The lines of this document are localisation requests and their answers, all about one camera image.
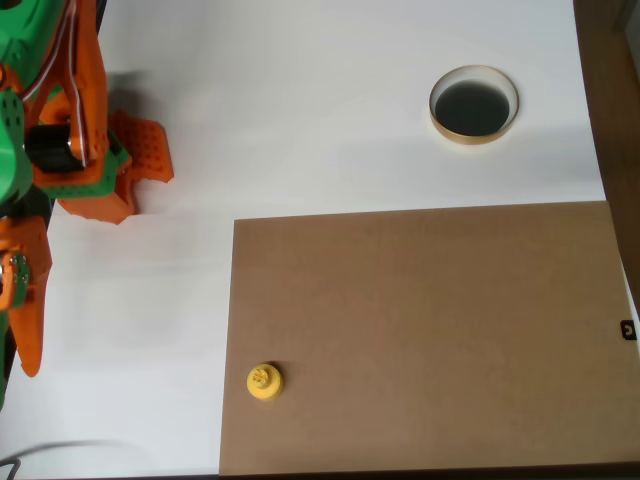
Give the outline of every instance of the yellow bottle cap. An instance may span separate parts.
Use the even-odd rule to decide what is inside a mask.
[[[282,390],[282,375],[273,365],[263,363],[249,372],[247,389],[254,397],[269,400]]]

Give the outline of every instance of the small black label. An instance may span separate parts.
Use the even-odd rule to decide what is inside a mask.
[[[633,320],[623,320],[620,322],[620,330],[622,330],[622,338],[625,340],[636,340],[636,329],[633,326]]]

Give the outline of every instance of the cardboard sheet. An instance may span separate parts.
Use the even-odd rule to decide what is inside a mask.
[[[604,202],[237,221],[220,473],[640,460],[627,318]]]

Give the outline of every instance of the white table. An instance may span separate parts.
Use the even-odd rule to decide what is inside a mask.
[[[42,369],[14,364],[0,457],[112,443],[20,478],[218,471],[236,218],[604,199],[571,0],[109,0],[100,41],[175,179],[140,184],[120,226],[56,208]],[[425,115],[466,64],[520,91],[485,146]]]

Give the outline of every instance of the circular hole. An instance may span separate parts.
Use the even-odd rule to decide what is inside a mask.
[[[429,110],[436,128],[458,143],[487,143],[502,136],[518,112],[516,87],[483,65],[460,67],[436,82]]]

